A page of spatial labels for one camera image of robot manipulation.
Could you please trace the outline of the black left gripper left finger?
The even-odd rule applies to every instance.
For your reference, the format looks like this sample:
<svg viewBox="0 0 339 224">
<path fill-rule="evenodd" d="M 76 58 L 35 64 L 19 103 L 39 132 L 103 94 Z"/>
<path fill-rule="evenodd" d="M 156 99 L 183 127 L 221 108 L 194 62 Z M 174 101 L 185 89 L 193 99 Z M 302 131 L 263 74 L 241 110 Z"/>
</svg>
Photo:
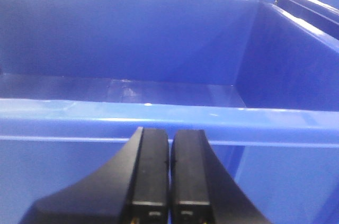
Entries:
<svg viewBox="0 0 339 224">
<path fill-rule="evenodd" d="M 104 165 L 32 203 L 20 223 L 167 223 L 169 145 L 139 127 Z"/>
</svg>

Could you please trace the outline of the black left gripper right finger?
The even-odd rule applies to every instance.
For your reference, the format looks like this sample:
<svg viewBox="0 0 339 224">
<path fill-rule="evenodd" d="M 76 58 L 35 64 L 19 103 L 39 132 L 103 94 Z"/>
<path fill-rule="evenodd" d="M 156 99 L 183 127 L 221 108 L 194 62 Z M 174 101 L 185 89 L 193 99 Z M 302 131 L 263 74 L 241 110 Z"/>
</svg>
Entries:
<svg viewBox="0 0 339 224">
<path fill-rule="evenodd" d="M 203 130 L 179 130 L 171 149 L 172 223 L 270 223 L 236 184 Z"/>
</svg>

